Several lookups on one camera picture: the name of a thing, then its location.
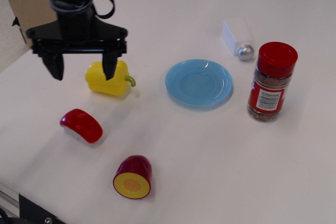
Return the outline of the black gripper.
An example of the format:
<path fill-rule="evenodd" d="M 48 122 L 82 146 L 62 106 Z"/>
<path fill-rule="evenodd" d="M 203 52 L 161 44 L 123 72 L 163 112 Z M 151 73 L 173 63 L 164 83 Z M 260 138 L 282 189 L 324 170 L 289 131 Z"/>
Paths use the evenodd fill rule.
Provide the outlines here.
<path fill-rule="evenodd" d="M 28 29 L 26 35 L 32 41 L 35 54 L 47 52 L 41 55 L 43 63 L 59 81 L 64 75 L 62 54 L 101 53 L 108 81 L 114 77 L 118 55 L 127 52 L 128 31 L 101 21 L 92 11 L 75 16 L 60 15 L 54 22 Z"/>

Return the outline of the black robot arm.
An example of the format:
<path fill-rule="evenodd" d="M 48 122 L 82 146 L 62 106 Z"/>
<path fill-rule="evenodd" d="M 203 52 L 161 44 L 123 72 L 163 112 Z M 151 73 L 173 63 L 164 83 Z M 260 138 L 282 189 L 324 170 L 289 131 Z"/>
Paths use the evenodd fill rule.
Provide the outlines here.
<path fill-rule="evenodd" d="M 128 35 L 125 28 L 104 22 L 114 10 L 99 15 L 93 0 L 49 0 L 49 4 L 57 20 L 30 28 L 26 35 L 50 74 L 63 79 L 64 54 L 102 54 L 103 72 L 107 80 L 112 79 L 118 58 L 127 51 Z"/>

